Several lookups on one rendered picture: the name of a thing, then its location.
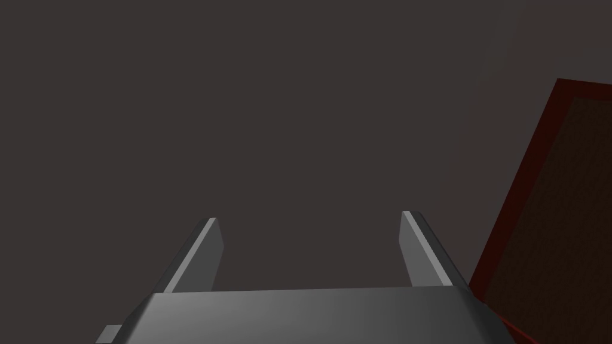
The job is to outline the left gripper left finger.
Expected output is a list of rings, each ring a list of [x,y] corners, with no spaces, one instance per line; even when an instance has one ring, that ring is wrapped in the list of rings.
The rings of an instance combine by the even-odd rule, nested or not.
[[[224,242],[216,218],[202,219],[156,283],[153,293],[212,291]]]

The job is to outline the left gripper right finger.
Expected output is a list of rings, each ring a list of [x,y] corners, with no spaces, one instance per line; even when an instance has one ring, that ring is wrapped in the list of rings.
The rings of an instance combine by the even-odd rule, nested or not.
[[[421,213],[402,212],[399,247],[412,286],[468,286]]]

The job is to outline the dark red framed door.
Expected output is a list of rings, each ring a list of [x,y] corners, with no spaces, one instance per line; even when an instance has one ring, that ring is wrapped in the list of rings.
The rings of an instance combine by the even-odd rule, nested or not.
[[[555,82],[469,286],[516,344],[612,344],[612,84]]]

